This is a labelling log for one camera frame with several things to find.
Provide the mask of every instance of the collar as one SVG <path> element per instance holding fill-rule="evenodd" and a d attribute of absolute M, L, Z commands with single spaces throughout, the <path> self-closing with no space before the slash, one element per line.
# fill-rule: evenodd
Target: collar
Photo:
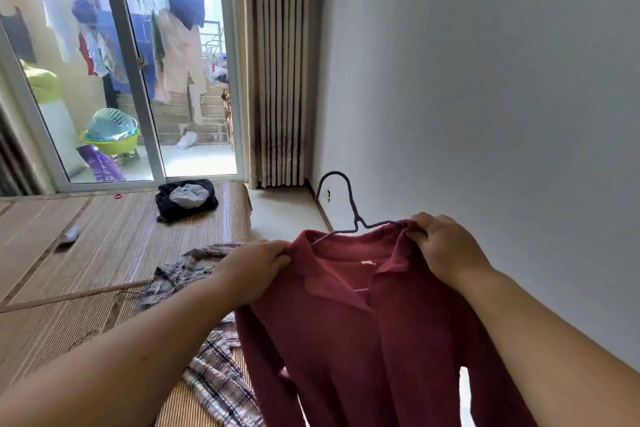
<path fill-rule="evenodd" d="M 352 291 L 331 269 L 318 259 L 337 262 L 359 262 L 387 259 L 374 273 L 402 273 L 409 269 L 409 257 L 414 248 L 406 236 L 408 230 L 419 229 L 413 221 L 404 221 L 407 227 L 385 225 L 373 232 L 359 236 L 333 235 L 312 246 L 326 234 L 313 230 L 304 231 L 287 248 L 291 257 L 288 267 L 293 273 L 304 276 L 305 290 L 312 295 L 342 302 L 372 312 L 371 307 Z"/>

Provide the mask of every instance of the curtain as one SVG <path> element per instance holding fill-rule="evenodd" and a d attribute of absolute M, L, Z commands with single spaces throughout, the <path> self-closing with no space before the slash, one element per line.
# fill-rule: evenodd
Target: curtain
<path fill-rule="evenodd" d="M 244 0 L 249 185 L 302 185 L 310 0 Z"/>
<path fill-rule="evenodd" d="M 0 196 L 42 193 L 35 173 L 0 108 Z"/>

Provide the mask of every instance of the red shirt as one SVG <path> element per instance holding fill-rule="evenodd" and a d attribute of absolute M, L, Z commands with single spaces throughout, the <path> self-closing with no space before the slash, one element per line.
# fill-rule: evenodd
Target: red shirt
<path fill-rule="evenodd" d="M 312 427 L 459 427 L 461 366 L 476 427 L 536 425 L 476 314 L 405 230 L 313 247 L 324 233 L 303 232 L 291 264 L 236 311 L 268 427 L 303 427 L 298 397 Z"/>

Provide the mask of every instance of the baseboard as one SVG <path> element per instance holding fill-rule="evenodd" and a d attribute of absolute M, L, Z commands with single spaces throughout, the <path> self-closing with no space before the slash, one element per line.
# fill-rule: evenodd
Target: baseboard
<path fill-rule="evenodd" d="M 324 212 L 322 204 L 320 204 L 320 201 L 316 199 L 316 191 L 314 191 L 314 188 L 313 186 L 311 186 L 311 183 L 309 182 L 308 179 L 305 179 L 305 187 L 308 189 L 309 193 L 311 194 L 311 197 L 313 198 L 314 203 L 316 204 L 316 208 L 318 208 L 318 211 L 320 212 L 320 216 L 322 216 L 322 220 L 324 221 L 324 226 L 326 226 L 326 229 L 329 230 L 329 232 L 332 232 L 333 227 L 331 226 L 331 222 L 329 221 L 329 218 Z"/>

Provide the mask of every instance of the shirt sleeve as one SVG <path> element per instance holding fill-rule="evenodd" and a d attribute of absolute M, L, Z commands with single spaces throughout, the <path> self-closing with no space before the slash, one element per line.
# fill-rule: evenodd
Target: shirt sleeve
<path fill-rule="evenodd" d="M 476 427 L 536 427 L 489 334 L 473 309 L 463 305 L 461 366 L 471 386 L 471 416 Z"/>
<path fill-rule="evenodd" d="M 236 326 L 253 390 L 267 427 L 305 427 L 298 390 L 283 375 L 282 360 L 250 306 L 236 310 Z"/>

